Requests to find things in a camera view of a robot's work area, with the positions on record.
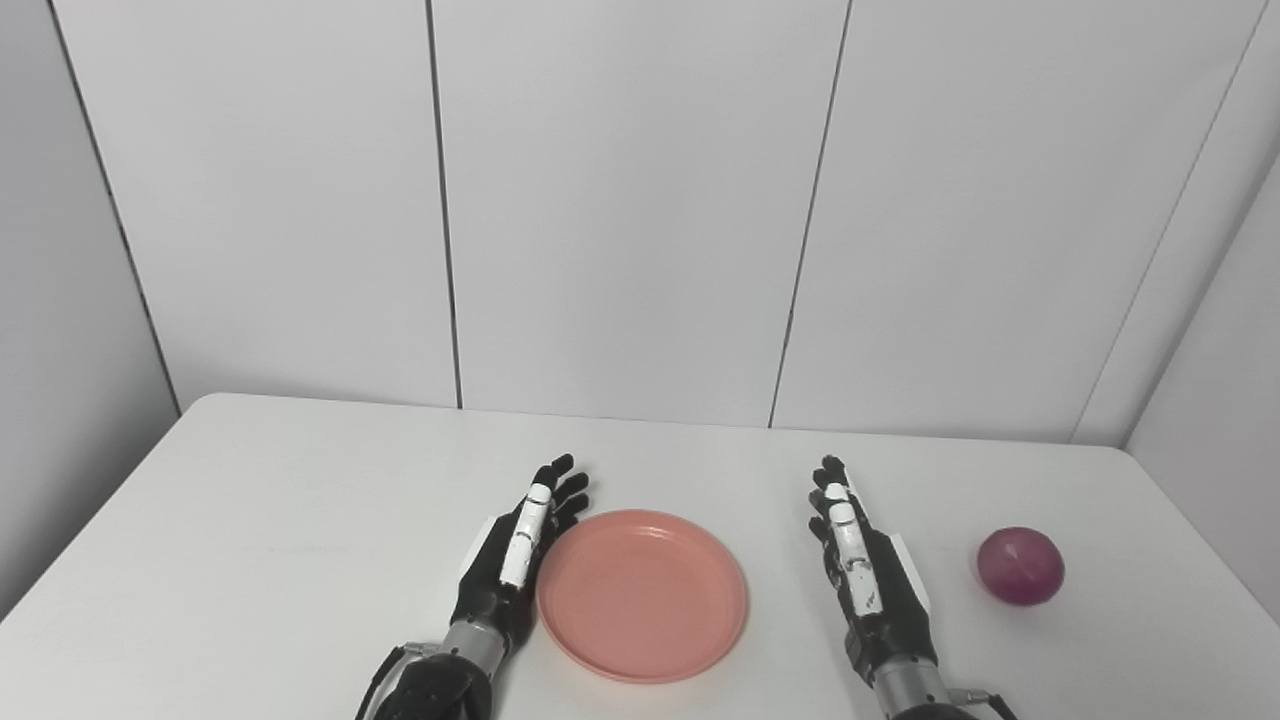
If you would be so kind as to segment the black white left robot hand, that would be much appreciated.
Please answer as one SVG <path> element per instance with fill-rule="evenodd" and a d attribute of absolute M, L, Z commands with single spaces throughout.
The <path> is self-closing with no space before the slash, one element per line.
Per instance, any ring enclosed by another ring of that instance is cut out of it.
<path fill-rule="evenodd" d="M 451 623 L 475 623 L 497 633 L 504 659 L 522 648 L 532 633 L 534 596 L 547 552 L 590 503 L 589 474 L 573 468 L 572 454 L 539 468 L 525 497 L 490 524 L 461 577 Z M 526 561 L 524 580 L 515 584 L 502 579 L 513 542 Z"/>

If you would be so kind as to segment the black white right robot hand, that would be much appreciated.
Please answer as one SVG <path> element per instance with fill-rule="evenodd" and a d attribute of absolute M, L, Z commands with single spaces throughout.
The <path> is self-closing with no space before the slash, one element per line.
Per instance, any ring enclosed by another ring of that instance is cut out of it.
<path fill-rule="evenodd" d="M 808 527 L 820 543 L 824 573 L 847 624 L 845 650 L 854 671 L 873 685 L 879 669 L 900 656 L 937 664 L 929 614 L 891 537 L 867 516 L 844 461 L 824 456 L 812 479 L 815 488 L 808 498 L 815 516 Z M 844 564 L 831 516 L 833 507 L 844 505 L 861 542 L 852 571 Z"/>

